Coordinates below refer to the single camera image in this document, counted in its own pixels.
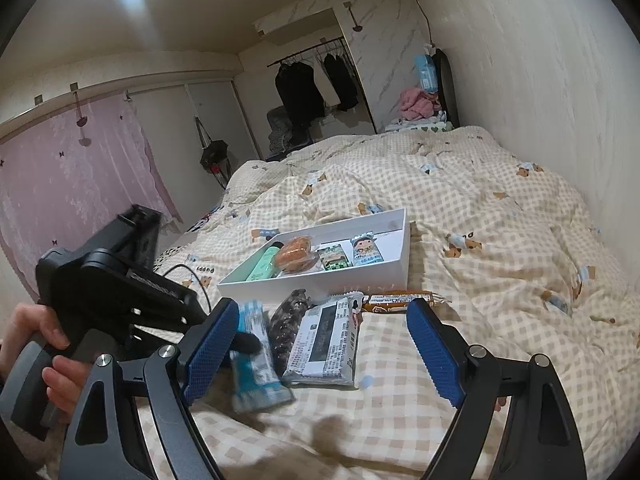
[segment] lace curtain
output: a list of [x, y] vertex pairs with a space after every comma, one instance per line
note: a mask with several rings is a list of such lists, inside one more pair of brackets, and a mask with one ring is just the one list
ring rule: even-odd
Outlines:
[[38, 123], [0, 145], [0, 234], [37, 290], [35, 266], [54, 246], [77, 249], [138, 203], [177, 216], [129, 103], [114, 95]]

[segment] bed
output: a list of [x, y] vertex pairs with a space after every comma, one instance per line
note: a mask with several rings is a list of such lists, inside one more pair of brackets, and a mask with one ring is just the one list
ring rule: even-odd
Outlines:
[[[326, 179], [303, 195], [319, 171]], [[640, 296], [578, 192], [482, 128], [332, 137], [281, 162], [248, 162], [222, 205], [157, 270], [209, 262], [215, 303], [216, 283], [264, 243], [252, 230], [350, 218], [359, 204], [407, 208], [409, 288], [447, 298], [437, 314], [468, 342], [500, 357], [551, 357], [589, 478], [607, 478], [640, 430]], [[460, 249], [460, 239], [473, 243]], [[438, 396], [404, 316], [364, 313], [355, 381], [353, 390], [296, 388], [290, 405], [238, 416], [223, 370], [192, 413], [228, 480], [420, 478], [454, 410]], [[158, 476], [172, 478], [149, 408], [139, 411]], [[495, 414], [474, 478], [488, 477], [505, 420], [506, 410]]]

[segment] wrapped snack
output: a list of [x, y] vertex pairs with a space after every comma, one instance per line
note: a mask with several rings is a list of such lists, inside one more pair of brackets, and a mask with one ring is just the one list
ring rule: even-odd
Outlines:
[[294, 290], [271, 316], [269, 341], [273, 355], [273, 367], [278, 377], [282, 377], [287, 368], [287, 361], [296, 340], [300, 322], [306, 311], [311, 308], [311, 301], [305, 292], [304, 288]]
[[311, 236], [298, 236], [284, 244], [273, 259], [277, 269], [300, 272], [313, 266], [318, 254], [311, 251]]
[[362, 304], [365, 312], [376, 314], [394, 314], [406, 312], [406, 306], [415, 298], [424, 298], [430, 307], [435, 305], [434, 294], [430, 290], [390, 290], [381, 294], [367, 296]]
[[349, 267], [349, 260], [340, 244], [318, 249], [318, 257], [324, 270], [346, 269]]
[[283, 244], [280, 242], [274, 242], [271, 247], [268, 247], [246, 280], [248, 282], [256, 282], [257, 280], [268, 280], [272, 278], [275, 272], [273, 260], [282, 247]]
[[361, 292], [334, 296], [306, 312], [283, 382], [353, 386], [358, 312], [363, 297]]
[[262, 302], [253, 300], [239, 305], [239, 332], [254, 334], [262, 343], [255, 355], [230, 351], [235, 391], [231, 404], [236, 413], [265, 410], [293, 400], [291, 390], [282, 386], [271, 359], [271, 348], [262, 314]]
[[353, 245], [353, 266], [377, 264], [384, 261], [373, 241], [373, 233], [363, 233], [351, 239]]

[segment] black cable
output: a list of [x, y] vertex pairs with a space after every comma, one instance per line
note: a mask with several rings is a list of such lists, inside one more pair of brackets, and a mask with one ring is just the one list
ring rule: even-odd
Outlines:
[[174, 265], [171, 269], [169, 269], [167, 272], [165, 272], [165, 273], [162, 275], [162, 277], [163, 277], [163, 278], [166, 278], [166, 276], [167, 276], [167, 274], [168, 274], [169, 272], [172, 272], [172, 270], [175, 270], [175, 269], [179, 269], [180, 267], [184, 267], [184, 268], [185, 268], [185, 269], [187, 269], [191, 274], [193, 274], [193, 277], [196, 279], [196, 281], [198, 282], [198, 284], [201, 286], [202, 291], [204, 292], [204, 297], [205, 297], [205, 298], [206, 298], [206, 300], [207, 300], [207, 305], [209, 306], [209, 313], [211, 314], [211, 302], [209, 301], [209, 295], [207, 294], [207, 289], [206, 289], [206, 288], [204, 288], [204, 285], [203, 285], [203, 284], [202, 284], [202, 282], [200, 281], [200, 279], [199, 279], [198, 275], [194, 272], [194, 270], [193, 270], [193, 269], [191, 269], [191, 267], [188, 267], [188, 266], [186, 266], [185, 264], [177, 264], [177, 265]]
[[429, 43], [433, 44], [433, 39], [431, 39], [431, 23], [429, 23], [429, 19], [427, 18], [426, 13], [424, 12], [424, 10], [422, 10], [422, 6], [420, 4], [420, 1], [419, 0], [415, 0], [415, 3], [418, 4], [418, 8], [420, 9], [420, 12], [424, 16], [424, 19], [427, 20], [427, 27], [429, 27]]

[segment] finger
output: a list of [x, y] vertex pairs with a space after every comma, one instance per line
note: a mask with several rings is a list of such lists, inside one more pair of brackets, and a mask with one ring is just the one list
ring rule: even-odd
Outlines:
[[62, 350], [69, 341], [62, 332], [52, 308], [20, 303], [12, 313], [0, 351], [0, 372], [8, 373], [18, 355], [35, 332], [42, 332], [47, 342]]
[[61, 396], [52, 388], [47, 388], [47, 397], [53, 402], [56, 408], [62, 410], [67, 415], [73, 415], [76, 404], [66, 397]]
[[80, 388], [84, 387], [86, 378], [91, 372], [90, 364], [74, 361], [62, 355], [56, 355], [53, 358], [52, 365], [54, 370], [71, 379]]
[[43, 368], [42, 380], [57, 394], [65, 397], [65, 399], [70, 400], [73, 403], [78, 402], [81, 392], [80, 386], [75, 384], [71, 379], [58, 373], [53, 368]]

